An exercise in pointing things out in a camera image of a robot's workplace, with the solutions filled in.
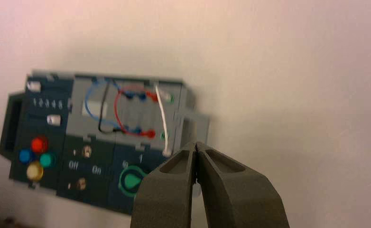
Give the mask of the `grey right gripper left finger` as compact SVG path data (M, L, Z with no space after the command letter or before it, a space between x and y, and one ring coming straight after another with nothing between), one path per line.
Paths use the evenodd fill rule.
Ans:
M149 173L134 199L132 228L189 228L196 147L191 142Z

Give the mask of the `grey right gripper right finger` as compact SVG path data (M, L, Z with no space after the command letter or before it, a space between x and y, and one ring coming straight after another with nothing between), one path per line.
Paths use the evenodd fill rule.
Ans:
M197 181L210 228L288 228L279 193L269 179L201 142Z

